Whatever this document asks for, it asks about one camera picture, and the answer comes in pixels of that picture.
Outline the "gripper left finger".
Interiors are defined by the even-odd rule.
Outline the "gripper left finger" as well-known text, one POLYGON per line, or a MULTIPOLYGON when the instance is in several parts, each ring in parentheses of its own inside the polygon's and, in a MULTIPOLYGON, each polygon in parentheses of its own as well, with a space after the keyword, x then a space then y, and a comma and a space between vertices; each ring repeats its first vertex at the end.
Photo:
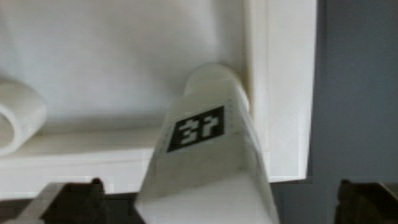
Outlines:
POLYGON ((103 182, 50 183, 11 224, 107 224, 103 182))

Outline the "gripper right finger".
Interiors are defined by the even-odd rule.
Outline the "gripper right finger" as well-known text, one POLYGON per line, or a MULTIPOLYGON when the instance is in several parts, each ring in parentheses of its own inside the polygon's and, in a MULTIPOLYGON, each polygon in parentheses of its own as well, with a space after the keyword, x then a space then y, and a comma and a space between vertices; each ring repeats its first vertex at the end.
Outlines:
POLYGON ((398 224, 398 183, 342 180, 334 224, 398 224))

